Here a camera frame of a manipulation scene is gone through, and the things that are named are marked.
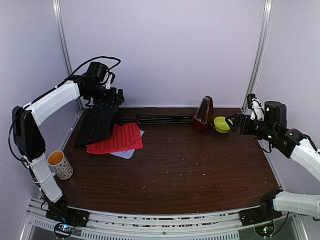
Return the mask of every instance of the gray wall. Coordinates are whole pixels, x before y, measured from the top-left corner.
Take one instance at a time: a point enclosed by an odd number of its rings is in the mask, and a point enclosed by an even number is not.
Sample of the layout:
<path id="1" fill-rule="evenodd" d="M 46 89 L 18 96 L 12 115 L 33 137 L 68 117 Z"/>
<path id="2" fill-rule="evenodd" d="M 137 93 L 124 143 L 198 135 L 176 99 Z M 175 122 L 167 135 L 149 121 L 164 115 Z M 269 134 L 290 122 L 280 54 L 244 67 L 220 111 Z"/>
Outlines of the gray wall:
<path id="1" fill-rule="evenodd" d="M 31 196 L 39 195 L 29 172 L 9 152 L 11 111 L 54 87 L 67 73 L 51 0 L 3 0 L 0 23 L 0 239 L 10 240 L 18 237 Z M 76 104 L 70 103 L 41 126 L 47 153 L 61 147 L 76 113 Z"/>
<path id="2" fill-rule="evenodd" d="M 76 67 L 119 57 L 124 106 L 240 107 L 258 45 L 264 0 L 62 0 Z"/>
<path id="3" fill-rule="evenodd" d="M 320 2 L 276 0 L 256 95 L 287 105 L 288 128 L 311 136 L 320 148 Z M 320 182 L 277 150 L 268 155 L 284 190 L 320 194 Z M 306 217 L 312 239 L 319 223 Z"/>

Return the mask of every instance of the small yellow bowl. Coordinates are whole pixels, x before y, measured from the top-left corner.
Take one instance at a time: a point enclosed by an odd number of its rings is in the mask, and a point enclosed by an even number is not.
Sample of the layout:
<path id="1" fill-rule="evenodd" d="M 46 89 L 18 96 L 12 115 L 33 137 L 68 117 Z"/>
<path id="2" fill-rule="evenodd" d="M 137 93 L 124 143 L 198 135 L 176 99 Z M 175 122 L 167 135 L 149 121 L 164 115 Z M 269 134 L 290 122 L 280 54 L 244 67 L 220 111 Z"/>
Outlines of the small yellow bowl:
<path id="1" fill-rule="evenodd" d="M 226 123 L 226 118 L 224 116 L 217 116 L 214 120 L 214 129 L 221 134 L 226 134 L 230 132 L 230 127 Z"/>

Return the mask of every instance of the mug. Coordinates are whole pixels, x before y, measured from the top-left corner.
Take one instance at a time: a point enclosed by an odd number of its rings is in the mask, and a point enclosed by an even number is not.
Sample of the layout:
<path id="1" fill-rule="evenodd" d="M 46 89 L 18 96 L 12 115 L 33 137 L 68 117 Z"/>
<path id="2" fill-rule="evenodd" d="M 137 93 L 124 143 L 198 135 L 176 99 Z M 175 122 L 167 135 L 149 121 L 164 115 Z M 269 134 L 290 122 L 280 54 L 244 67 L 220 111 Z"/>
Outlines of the mug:
<path id="1" fill-rule="evenodd" d="M 69 179 L 74 173 L 72 166 L 62 151 L 52 152 L 48 156 L 47 163 L 54 169 L 55 174 L 61 180 Z"/>

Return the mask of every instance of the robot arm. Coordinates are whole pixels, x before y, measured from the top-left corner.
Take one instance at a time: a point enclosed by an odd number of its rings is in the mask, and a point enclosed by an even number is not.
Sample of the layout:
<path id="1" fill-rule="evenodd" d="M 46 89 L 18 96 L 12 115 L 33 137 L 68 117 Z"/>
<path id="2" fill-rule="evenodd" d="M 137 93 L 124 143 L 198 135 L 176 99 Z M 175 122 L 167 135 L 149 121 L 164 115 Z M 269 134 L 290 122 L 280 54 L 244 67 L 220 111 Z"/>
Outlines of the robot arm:
<path id="1" fill-rule="evenodd" d="M 120 105 L 124 101 L 122 89 L 117 92 L 114 87 L 110 88 L 114 78 L 115 75 L 106 65 L 91 62 L 83 75 L 69 76 L 33 102 L 23 107 L 16 106 L 12 111 L 14 143 L 23 156 L 22 162 L 49 205 L 47 218 L 84 227 L 88 212 L 67 207 L 68 200 L 47 164 L 45 140 L 38 127 L 58 109 L 82 96 L 86 100 L 93 98 L 94 104 Z"/>
<path id="2" fill-rule="evenodd" d="M 251 115 L 234 114 L 225 118 L 232 132 L 254 135 L 266 140 L 271 148 L 278 149 L 287 158 L 302 165 L 320 181 L 320 150 L 311 138 L 297 129 L 287 129 L 287 107 L 281 102 L 267 101 L 262 109 L 254 94 L 249 94 L 248 108 Z M 270 220 L 281 215 L 280 211 L 313 216 L 320 219 L 320 195 L 307 195 L 273 190 L 261 198 L 259 211 L 240 212 L 242 224 L 254 224 L 257 219 Z"/>

